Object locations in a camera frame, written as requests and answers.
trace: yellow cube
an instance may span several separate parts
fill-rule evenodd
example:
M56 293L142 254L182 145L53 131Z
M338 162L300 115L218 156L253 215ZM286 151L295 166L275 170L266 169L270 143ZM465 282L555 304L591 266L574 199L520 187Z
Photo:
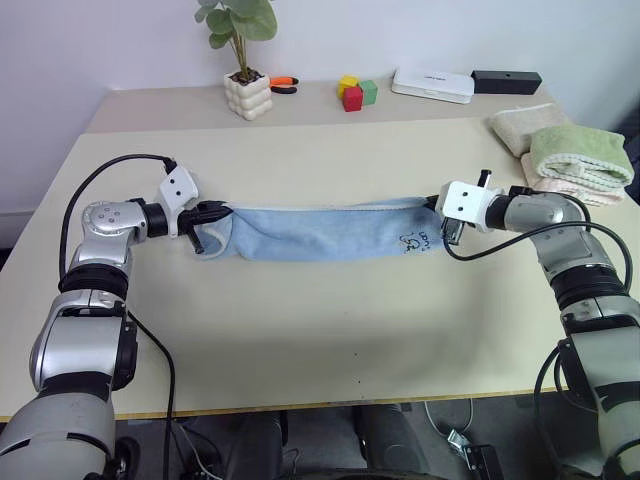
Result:
M338 83L338 96L342 98L344 95L344 89L349 87L355 87L358 85L358 79L356 77L352 77L351 75L345 75L340 79L340 83Z

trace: pink towel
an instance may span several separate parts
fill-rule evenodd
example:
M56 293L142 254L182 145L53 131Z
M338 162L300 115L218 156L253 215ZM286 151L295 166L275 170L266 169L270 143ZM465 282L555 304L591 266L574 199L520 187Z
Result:
M522 169L524 170L524 176L527 179L527 183L535 190L567 193L569 195L573 195L579 200L582 200L588 205L595 206L616 205L622 202L626 196L624 189L622 188L612 190L610 192L602 192L588 187L583 187L582 185L577 185L567 180L541 177L531 166L530 153L525 153L520 161L522 162Z

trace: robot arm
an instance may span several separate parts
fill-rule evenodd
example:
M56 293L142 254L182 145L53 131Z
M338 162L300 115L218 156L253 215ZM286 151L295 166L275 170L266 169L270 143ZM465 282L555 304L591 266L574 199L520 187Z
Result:
M110 478L111 392L131 382L137 358L136 325L125 306L131 247L148 237L187 233L179 224L188 229L199 218L197 208L183 211L197 196L189 172L176 167L157 203L98 202L84 210L84 241L31 351L38 396L0 436L0 478Z
M489 174L484 171L478 185L443 187L435 209L444 217L445 242L457 245L465 223L481 232L531 232L582 220L576 204L558 194L489 190ZM584 226L560 226L530 238L561 311L567 338L558 349L569 388L597 409L605 457L618 460L625 474L638 475L640 304Z

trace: blue towel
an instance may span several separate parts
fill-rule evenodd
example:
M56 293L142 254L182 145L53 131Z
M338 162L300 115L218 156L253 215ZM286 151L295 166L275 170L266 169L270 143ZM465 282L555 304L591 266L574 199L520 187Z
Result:
M209 259L331 261L425 253L440 248L441 219L424 197L343 208L269 210L234 207L196 227Z

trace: black box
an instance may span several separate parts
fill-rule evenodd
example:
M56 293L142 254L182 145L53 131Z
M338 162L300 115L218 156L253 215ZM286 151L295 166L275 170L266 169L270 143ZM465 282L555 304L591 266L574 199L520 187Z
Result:
M474 70L475 93L508 93L512 95L533 95L542 78L536 72L499 72Z

